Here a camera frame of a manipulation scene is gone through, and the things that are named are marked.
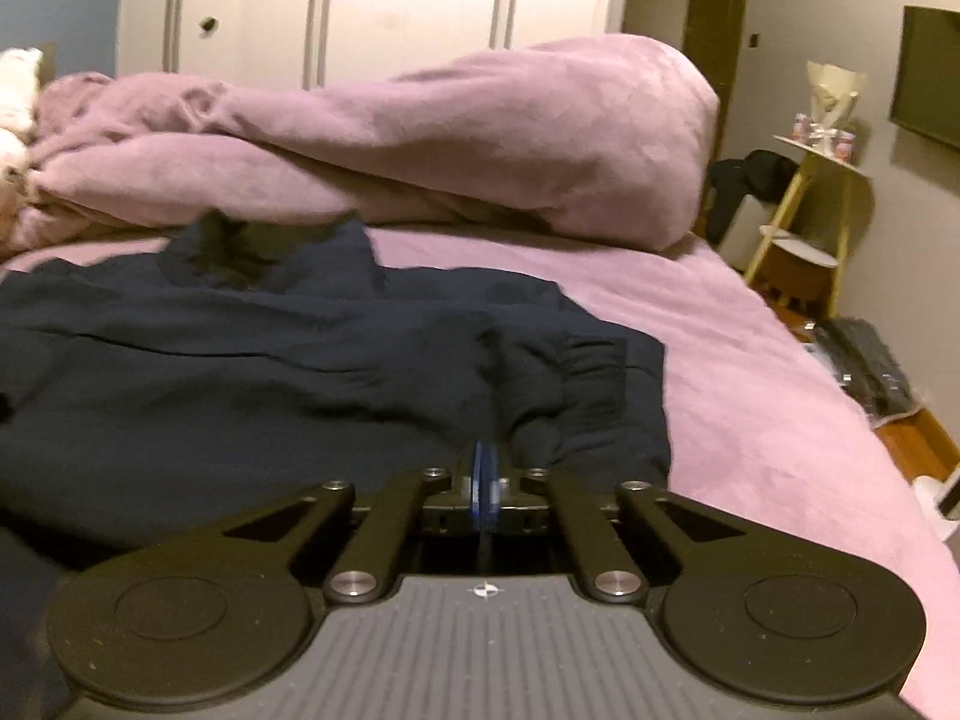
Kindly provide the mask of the dark wooden door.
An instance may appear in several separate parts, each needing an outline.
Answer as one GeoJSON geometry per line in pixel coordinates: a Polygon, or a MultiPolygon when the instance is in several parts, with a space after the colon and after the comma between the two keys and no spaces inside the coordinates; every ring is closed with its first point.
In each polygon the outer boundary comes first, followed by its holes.
{"type": "Polygon", "coordinates": [[[715,146],[719,156],[736,81],[747,0],[688,0],[683,54],[692,60],[719,98],[715,146]]]}

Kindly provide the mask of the wall mounted television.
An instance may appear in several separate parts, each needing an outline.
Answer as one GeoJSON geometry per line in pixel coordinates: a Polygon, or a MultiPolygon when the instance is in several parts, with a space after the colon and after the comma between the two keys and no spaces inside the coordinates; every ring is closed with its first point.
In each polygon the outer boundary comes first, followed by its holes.
{"type": "Polygon", "coordinates": [[[960,145],[960,15],[903,8],[900,55],[889,119],[950,148],[960,145]]]}

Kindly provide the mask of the paper bouquet on table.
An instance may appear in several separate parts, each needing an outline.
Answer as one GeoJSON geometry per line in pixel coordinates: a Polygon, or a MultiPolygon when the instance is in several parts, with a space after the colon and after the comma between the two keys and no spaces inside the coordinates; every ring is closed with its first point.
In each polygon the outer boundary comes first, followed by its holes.
{"type": "Polygon", "coordinates": [[[851,119],[869,75],[833,64],[805,64],[811,88],[811,121],[818,130],[843,128],[851,119]]]}

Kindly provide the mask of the white wardrobe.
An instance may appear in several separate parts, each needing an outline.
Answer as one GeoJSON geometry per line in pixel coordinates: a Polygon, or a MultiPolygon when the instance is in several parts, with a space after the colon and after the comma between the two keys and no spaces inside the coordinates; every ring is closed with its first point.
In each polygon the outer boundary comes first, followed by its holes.
{"type": "Polygon", "coordinates": [[[309,89],[596,36],[625,0],[119,0],[116,70],[309,89]]]}

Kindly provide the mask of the yellow side table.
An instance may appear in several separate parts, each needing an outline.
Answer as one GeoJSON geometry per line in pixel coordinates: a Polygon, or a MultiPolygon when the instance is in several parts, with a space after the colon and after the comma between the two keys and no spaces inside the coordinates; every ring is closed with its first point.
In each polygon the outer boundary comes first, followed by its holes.
{"type": "Polygon", "coordinates": [[[760,240],[743,272],[754,286],[771,249],[786,241],[794,255],[828,271],[825,314],[838,312],[846,265],[854,244],[854,210],[872,192],[872,179],[861,167],[818,151],[812,145],[775,135],[775,142],[799,153],[799,166],[771,220],[760,226],[760,240]]]}

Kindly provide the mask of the white plush toy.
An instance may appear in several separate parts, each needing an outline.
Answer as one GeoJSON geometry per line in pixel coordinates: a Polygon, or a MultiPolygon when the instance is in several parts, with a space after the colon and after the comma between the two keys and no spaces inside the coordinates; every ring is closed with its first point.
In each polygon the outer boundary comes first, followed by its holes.
{"type": "Polygon", "coordinates": [[[34,108],[41,91],[44,52],[37,47],[2,52],[2,205],[23,193],[23,174],[34,137],[34,108]]]}

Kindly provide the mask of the black garment by table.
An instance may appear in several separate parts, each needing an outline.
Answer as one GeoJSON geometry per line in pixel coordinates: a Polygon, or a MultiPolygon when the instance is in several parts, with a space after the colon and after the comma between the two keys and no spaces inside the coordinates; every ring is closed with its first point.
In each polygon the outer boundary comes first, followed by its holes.
{"type": "Polygon", "coordinates": [[[796,161],[769,149],[754,149],[742,160],[711,164],[706,180],[713,201],[706,216],[706,240],[718,247],[747,195],[759,202],[781,202],[798,169],[796,161]]]}

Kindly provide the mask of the pink crumpled duvet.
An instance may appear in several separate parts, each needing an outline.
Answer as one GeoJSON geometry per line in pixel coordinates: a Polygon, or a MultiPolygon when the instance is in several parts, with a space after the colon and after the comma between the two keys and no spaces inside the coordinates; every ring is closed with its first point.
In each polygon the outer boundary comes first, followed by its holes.
{"type": "Polygon", "coordinates": [[[477,223],[667,249],[692,229],[718,98],[631,34],[483,50],[385,82],[267,91],[65,76],[2,190],[5,257],[121,229],[477,223]]]}

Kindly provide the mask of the black bag on floor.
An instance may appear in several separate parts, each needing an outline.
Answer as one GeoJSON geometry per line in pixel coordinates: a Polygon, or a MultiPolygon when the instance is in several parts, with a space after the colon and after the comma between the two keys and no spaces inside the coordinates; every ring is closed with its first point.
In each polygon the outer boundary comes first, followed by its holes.
{"type": "Polygon", "coordinates": [[[830,360],[839,387],[872,421],[903,418],[918,410],[907,374],[871,322],[832,317],[812,325],[812,338],[830,360]]]}

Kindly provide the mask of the pink bed sheet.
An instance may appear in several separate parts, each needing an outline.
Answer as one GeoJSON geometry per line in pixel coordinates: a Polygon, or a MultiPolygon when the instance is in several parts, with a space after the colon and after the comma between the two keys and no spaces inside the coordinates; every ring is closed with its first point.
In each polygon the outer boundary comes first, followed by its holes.
{"type": "Polygon", "coordinates": [[[952,718],[958,572],[866,413],[686,242],[368,229],[394,268],[556,284],[662,343],[662,484],[601,493],[470,447],[363,493],[327,479],[69,572],[41,718],[952,718]]]}

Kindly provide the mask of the dark navy zip jacket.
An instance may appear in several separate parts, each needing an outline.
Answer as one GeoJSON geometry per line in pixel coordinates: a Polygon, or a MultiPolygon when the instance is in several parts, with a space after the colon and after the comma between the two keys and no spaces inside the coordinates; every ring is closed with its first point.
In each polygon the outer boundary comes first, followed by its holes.
{"type": "Polygon", "coordinates": [[[359,221],[210,215],[155,254],[2,280],[2,712],[62,684],[39,626],[69,572],[342,478],[459,460],[662,484],[662,343],[550,281],[382,265],[359,221]]]}

